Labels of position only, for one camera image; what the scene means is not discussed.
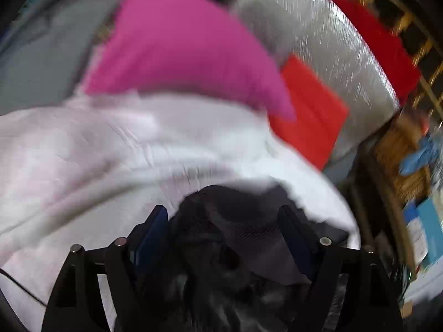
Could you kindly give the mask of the red pillow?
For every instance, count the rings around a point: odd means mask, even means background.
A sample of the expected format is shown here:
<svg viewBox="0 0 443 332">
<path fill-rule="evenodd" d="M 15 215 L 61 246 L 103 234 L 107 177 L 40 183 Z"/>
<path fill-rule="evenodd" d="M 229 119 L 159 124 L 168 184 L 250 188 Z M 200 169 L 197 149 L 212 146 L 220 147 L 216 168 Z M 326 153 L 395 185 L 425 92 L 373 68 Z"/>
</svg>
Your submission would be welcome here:
<svg viewBox="0 0 443 332">
<path fill-rule="evenodd" d="M 299 58 L 289 56 L 282 67 L 296 119 L 269 116 L 272 131 L 322 170 L 330 159 L 349 108 Z"/>
</svg>

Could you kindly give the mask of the grey blazer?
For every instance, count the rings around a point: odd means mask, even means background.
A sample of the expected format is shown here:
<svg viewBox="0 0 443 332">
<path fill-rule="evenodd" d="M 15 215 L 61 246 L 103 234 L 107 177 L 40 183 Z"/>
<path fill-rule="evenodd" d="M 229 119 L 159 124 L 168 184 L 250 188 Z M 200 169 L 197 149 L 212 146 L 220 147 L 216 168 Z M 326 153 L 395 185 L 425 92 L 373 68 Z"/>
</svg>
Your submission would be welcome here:
<svg viewBox="0 0 443 332">
<path fill-rule="evenodd" d="M 1 114 L 68 97 L 119 2 L 32 0 L 1 39 Z"/>
</svg>

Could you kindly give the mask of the light blue shoe box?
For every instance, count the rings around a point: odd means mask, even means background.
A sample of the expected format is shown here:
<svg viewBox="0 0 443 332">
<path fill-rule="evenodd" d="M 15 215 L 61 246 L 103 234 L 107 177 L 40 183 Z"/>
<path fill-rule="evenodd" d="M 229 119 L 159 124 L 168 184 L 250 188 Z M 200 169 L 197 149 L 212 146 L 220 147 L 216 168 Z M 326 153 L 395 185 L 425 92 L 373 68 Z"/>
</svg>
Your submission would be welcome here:
<svg viewBox="0 0 443 332">
<path fill-rule="evenodd" d="M 431 198 L 417 205 L 410 201 L 403 217 L 413 249 L 415 266 L 425 271 L 442 258 L 442 218 Z"/>
</svg>

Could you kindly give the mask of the magenta pillow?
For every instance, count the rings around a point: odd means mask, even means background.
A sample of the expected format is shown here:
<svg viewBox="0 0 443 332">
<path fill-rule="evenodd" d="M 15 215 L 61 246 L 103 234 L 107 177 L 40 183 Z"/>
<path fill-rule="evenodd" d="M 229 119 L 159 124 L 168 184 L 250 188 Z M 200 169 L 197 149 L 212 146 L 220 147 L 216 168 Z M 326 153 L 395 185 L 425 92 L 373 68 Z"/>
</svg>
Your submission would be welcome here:
<svg viewBox="0 0 443 332">
<path fill-rule="evenodd" d="M 293 119 L 275 60 L 214 0 L 122 0 L 87 94 L 199 92 Z"/>
</svg>

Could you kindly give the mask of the wicker basket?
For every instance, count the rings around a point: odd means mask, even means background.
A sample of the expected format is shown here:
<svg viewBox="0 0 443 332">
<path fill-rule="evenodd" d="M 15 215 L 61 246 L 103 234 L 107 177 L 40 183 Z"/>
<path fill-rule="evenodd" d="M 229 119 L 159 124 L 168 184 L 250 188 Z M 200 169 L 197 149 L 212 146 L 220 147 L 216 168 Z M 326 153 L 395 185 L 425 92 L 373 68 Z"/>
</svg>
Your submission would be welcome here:
<svg viewBox="0 0 443 332">
<path fill-rule="evenodd" d="M 400 163 L 405 157 L 418 151 L 422 136 L 420 124 L 402 112 L 392 120 L 387 132 L 373 148 L 378 166 L 402 205 L 411 200 L 426 198 L 429 194 L 428 166 L 421 167 L 411 175 L 400 175 Z"/>
</svg>

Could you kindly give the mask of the wooden side table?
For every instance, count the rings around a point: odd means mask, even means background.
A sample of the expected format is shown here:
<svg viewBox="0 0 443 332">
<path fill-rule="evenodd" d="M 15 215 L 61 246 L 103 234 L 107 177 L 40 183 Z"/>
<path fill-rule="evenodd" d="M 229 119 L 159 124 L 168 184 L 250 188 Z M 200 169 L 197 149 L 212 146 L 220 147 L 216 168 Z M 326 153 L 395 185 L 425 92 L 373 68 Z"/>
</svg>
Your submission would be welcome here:
<svg viewBox="0 0 443 332">
<path fill-rule="evenodd" d="M 419 267 L 403 219 L 403 206 L 369 148 L 357 149 L 345 198 L 360 230 L 360 242 L 378 255 L 391 279 L 415 281 Z"/>
</svg>

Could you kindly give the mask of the black quilted jacket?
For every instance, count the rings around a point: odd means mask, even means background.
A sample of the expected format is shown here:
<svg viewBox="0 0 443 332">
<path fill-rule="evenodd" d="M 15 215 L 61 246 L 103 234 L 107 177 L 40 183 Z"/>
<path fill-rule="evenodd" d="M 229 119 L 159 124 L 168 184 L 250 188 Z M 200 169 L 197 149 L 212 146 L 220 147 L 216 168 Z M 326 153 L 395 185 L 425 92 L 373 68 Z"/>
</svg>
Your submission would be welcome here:
<svg viewBox="0 0 443 332">
<path fill-rule="evenodd" d="M 337 331 L 348 275 L 331 267 L 325 246 L 348 233 L 309 220 L 318 239 L 317 277 L 299 272 L 277 222 L 280 186 L 251 193 L 209 186 L 182 200 L 155 264 L 120 277 L 128 297 L 115 300 L 117 331 Z"/>
</svg>

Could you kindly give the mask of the wooden stair railing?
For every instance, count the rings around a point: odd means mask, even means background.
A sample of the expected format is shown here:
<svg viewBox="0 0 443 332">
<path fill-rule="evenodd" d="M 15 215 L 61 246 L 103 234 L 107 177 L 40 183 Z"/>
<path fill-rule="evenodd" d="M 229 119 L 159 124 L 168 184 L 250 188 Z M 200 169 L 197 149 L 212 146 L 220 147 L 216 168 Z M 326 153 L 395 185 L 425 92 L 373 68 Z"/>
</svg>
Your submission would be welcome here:
<svg viewBox="0 0 443 332">
<path fill-rule="evenodd" d="M 442 44 L 405 0 L 359 0 L 393 35 L 421 71 L 419 84 L 407 103 L 432 117 L 442 117 Z"/>
</svg>

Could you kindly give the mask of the red blanket on board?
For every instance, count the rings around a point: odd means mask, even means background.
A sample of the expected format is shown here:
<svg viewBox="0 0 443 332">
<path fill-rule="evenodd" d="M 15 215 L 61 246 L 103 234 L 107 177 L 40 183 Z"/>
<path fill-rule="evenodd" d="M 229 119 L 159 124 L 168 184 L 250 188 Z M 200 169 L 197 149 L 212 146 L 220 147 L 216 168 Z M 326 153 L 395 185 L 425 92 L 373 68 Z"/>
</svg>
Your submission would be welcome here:
<svg viewBox="0 0 443 332">
<path fill-rule="evenodd" d="M 403 106 L 416 89 L 421 71 L 403 47 L 399 37 L 393 35 L 359 0 L 332 0 L 348 17 L 363 37 Z"/>
</svg>

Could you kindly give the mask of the blue cloth in basket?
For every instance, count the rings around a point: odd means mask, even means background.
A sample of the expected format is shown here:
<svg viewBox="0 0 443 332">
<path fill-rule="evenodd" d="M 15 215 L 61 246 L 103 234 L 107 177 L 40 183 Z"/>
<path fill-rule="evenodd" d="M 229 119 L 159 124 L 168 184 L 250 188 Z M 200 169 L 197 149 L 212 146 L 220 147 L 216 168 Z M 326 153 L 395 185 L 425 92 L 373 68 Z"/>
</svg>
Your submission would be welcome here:
<svg viewBox="0 0 443 332">
<path fill-rule="evenodd" d="M 409 176 L 425 166 L 434 164 L 439 158 L 439 143 L 429 136 L 419 140 L 418 150 L 405 156 L 399 164 L 399 174 Z"/>
</svg>

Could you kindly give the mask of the white bed blanket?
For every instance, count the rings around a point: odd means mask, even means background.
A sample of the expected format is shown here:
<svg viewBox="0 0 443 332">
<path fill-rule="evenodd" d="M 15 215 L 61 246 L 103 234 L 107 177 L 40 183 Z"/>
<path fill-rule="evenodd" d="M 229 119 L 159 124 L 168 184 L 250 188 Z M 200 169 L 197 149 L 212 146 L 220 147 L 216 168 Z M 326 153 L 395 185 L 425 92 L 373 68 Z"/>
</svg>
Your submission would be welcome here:
<svg viewBox="0 0 443 332">
<path fill-rule="evenodd" d="M 155 205 L 174 214 L 213 184 L 261 190 L 279 182 L 310 220 L 357 223 L 330 180 L 249 107 L 192 94 L 91 97 L 1 117 L 1 290 L 30 331 L 70 246 L 108 245 Z"/>
</svg>

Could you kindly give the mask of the silver foil insulation board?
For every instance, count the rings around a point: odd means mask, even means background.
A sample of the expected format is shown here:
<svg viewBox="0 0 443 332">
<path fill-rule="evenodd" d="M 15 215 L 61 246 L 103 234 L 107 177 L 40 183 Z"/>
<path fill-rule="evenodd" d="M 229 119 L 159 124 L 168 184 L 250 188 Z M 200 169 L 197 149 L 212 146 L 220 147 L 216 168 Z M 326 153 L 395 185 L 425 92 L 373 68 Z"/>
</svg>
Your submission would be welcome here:
<svg viewBox="0 0 443 332">
<path fill-rule="evenodd" d="M 400 109 L 375 55 L 332 0 L 227 2 L 278 63 L 294 53 L 348 105 L 328 161 L 343 158 Z"/>
</svg>

